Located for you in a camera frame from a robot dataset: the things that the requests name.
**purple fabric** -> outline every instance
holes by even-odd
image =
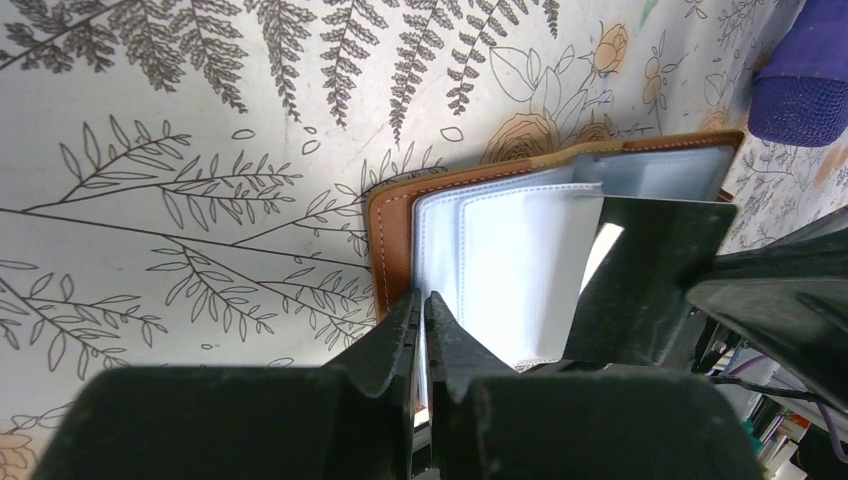
[[[823,147],[848,127],[848,0],[807,0],[757,77],[748,128],[764,140]]]
[[[848,0],[807,0],[759,78],[848,81]]]

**purple cable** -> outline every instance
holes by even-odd
[[[744,372],[745,370],[748,370],[749,368],[751,368],[754,365],[762,362],[763,360],[768,360],[768,357],[766,357],[765,355],[757,355],[754,358],[750,358],[748,360],[745,360],[744,362],[739,364],[739,366],[733,367],[733,370],[727,372],[727,376],[729,376],[729,377],[739,376],[740,373]]]
[[[842,443],[839,440],[839,431],[836,430],[836,424],[833,423],[833,419],[830,418],[830,413],[827,411],[827,407],[821,403],[816,403],[816,406],[819,407],[819,413],[822,414],[824,424],[827,425],[827,431],[830,434],[830,444],[833,446],[833,453],[840,462],[848,463],[848,454],[846,454],[845,450],[842,449]]]
[[[754,358],[745,360],[739,364],[739,366],[733,367],[733,370],[728,372],[727,376],[739,376],[740,373],[767,359],[768,357],[765,355],[757,355]],[[848,453],[845,453],[845,450],[842,449],[842,441],[839,439],[839,431],[836,429],[836,424],[833,423],[833,419],[830,417],[827,407],[821,403],[816,403],[816,406],[819,407],[819,413],[821,413],[822,419],[824,419],[824,424],[827,426],[827,432],[830,436],[830,444],[833,446],[834,455],[836,455],[836,458],[838,458],[840,462],[848,463]]]

